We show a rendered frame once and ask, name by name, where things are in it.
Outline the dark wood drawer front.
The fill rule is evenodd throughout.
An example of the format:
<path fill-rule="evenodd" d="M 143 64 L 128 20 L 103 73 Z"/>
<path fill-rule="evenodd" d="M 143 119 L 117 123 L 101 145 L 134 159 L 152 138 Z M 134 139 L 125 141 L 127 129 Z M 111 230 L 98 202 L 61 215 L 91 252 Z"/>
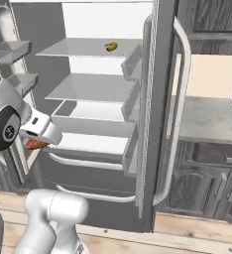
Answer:
<path fill-rule="evenodd" d="M 226 163 L 226 156 L 232 157 L 232 145 L 197 143 L 194 146 L 192 159 L 198 163 L 232 166 Z"/>

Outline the grey fridge body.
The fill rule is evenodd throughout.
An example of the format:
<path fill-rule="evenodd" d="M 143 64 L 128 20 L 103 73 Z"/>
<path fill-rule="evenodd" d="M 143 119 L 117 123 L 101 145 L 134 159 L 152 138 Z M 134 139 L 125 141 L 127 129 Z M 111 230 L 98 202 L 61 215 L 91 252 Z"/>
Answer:
<path fill-rule="evenodd" d="M 65 38 L 140 39 L 143 42 L 143 26 L 151 14 L 151 4 L 44 0 L 15 3 L 12 9 L 20 39 L 32 44 L 25 63 L 29 72 L 39 75 L 39 82 L 33 90 L 35 106 L 39 111 L 52 117 L 66 101 L 47 99 L 47 96 L 72 73 L 123 75 L 127 81 L 134 82 L 127 98 L 118 103 L 122 104 L 124 120 L 134 124 L 129 138 L 64 133 L 58 127 L 62 134 L 60 143 L 35 152 L 24 187 L 57 191 L 56 186 L 39 187 L 34 181 L 32 168 L 41 152 L 68 159 L 121 164 L 124 175 L 136 179 L 136 169 L 131 163 L 135 160 L 138 142 L 140 84 L 132 73 L 140 71 L 141 61 L 135 58 L 134 65 L 128 68 L 123 67 L 123 62 L 131 54 L 138 54 L 142 44 L 123 58 L 46 57 L 38 56 L 38 53 Z"/>

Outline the grey fridge door with bins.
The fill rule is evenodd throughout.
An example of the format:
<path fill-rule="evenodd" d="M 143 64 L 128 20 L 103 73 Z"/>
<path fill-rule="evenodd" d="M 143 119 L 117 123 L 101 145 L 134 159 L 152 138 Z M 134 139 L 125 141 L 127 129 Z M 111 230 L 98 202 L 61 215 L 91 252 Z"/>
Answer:
<path fill-rule="evenodd" d="M 166 143 L 167 104 L 174 56 L 174 17 L 179 0 L 154 0 L 152 14 L 145 20 L 141 51 L 131 54 L 123 67 L 141 61 L 138 78 L 139 122 L 135 160 L 136 169 L 135 232 L 150 232 L 154 224 L 154 196 L 162 148 Z"/>

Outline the dark wood wall cupboard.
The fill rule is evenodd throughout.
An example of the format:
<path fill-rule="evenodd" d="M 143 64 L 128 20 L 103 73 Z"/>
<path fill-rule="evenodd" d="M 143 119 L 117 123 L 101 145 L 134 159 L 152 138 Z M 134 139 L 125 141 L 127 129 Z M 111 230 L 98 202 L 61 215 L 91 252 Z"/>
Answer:
<path fill-rule="evenodd" d="M 232 0 L 179 0 L 177 18 L 193 55 L 232 56 Z"/>

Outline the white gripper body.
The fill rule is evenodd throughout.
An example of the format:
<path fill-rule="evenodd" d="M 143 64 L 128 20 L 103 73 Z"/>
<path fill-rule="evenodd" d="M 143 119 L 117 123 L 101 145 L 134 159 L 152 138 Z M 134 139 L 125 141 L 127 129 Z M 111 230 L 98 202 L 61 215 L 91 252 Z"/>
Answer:
<path fill-rule="evenodd" d="M 62 139 L 61 131 L 58 126 L 52 121 L 49 120 L 43 134 L 42 139 L 49 144 L 58 145 Z"/>

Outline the yellow-brown food item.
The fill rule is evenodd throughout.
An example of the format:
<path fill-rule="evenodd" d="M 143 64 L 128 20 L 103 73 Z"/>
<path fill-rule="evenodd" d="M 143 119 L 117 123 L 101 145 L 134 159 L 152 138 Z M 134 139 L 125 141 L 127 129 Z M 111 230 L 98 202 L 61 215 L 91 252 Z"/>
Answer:
<path fill-rule="evenodd" d="M 105 45 L 107 52 L 113 52 L 118 48 L 118 44 L 116 42 L 112 42 Z"/>

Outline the grey freezer drawer front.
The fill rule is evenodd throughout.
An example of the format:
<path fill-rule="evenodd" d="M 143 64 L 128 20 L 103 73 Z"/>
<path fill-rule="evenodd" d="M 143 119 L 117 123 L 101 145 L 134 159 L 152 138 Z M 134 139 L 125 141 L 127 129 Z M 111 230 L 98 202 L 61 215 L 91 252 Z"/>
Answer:
<path fill-rule="evenodd" d="M 49 153 L 41 152 L 32 168 L 34 181 L 39 187 L 62 186 L 72 191 L 97 191 L 121 195 L 134 193 L 136 180 L 122 171 L 64 165 Z"/>
<path fill-rule="evenodd" d="M 154 224 L 154 209 L 152 196 L 149 192 L 143 191 L 141 194 L 119 192 L 110 194 L 109 192 L 82 191 L 113 196 L 136 197 L 135 201 L 128 203 L 108 202 L 94 199 L 87 199 L 89 212 L 84 225 L 132 231 L 151 232 Z"/>

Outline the grey fridge door with shelves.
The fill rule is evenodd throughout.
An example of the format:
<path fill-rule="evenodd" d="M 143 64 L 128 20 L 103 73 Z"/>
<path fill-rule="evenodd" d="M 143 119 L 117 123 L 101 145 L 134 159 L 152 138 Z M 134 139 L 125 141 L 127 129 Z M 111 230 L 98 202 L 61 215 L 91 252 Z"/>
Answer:
<path fill-rule="evenodd" d="M 37 73 L 28 73 L 25 56 L 32 44 L 21 41 L 9 0 L 0 0 L 0 74 L 19 90 L 25 101 L 35 105 L 31 90 L 38 83 Z M 26 151 L 27 139 L 17 136 L 8 150 L 0 152 L 0 186 L 4 191 L 26 192 L 26 175 L 32 166 L 33 152 Z"/>

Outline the white fridge crisper drawer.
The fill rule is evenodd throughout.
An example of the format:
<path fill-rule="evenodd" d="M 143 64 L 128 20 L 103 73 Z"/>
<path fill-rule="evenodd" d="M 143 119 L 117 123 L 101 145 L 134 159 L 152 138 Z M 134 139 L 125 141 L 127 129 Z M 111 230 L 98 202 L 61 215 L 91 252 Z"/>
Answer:
<path fill-rule="evenodd" d="M 129 138 L 134 124 L 124 120 L 121 107 L 118 103 L 67 100 L 52 119 L 64 133 Z"/>

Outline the orange sweet potato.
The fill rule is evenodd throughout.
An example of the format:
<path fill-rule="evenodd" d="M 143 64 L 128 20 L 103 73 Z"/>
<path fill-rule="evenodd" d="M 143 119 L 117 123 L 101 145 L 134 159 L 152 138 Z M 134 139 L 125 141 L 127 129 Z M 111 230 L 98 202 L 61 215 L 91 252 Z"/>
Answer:
<path fill-rule="evenodd" d="M 48 146 L 48 143 L 45 143 L 45 142 L 42 142 L 42 141 L 39 141 L 39 140 L 34 140 L 34 139 L 30 139 L 26 144 L 26 148 L 28 150 L 43 149 L 47 146 Z"/>

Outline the white glass fridge shelf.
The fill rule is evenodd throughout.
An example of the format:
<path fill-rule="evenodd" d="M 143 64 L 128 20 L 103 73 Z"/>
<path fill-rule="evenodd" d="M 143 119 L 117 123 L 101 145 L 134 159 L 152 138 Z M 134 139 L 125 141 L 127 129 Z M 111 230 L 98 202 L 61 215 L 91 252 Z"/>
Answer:
<path fill-rule="evenodd" d="M 47 99 L 122 103 L 134 86 L 123 75 L 72 73 Z"/>
<path fill-rule="evenodd" d="M 108 52 L 106 45 L 111 43 L 117 43 L 118 47 Z M 129 56 L 141 44 L 142 41 L 140 39 L 65 38 L 42 50 L 38 53 L 38 56 L 123 58 Z"/>

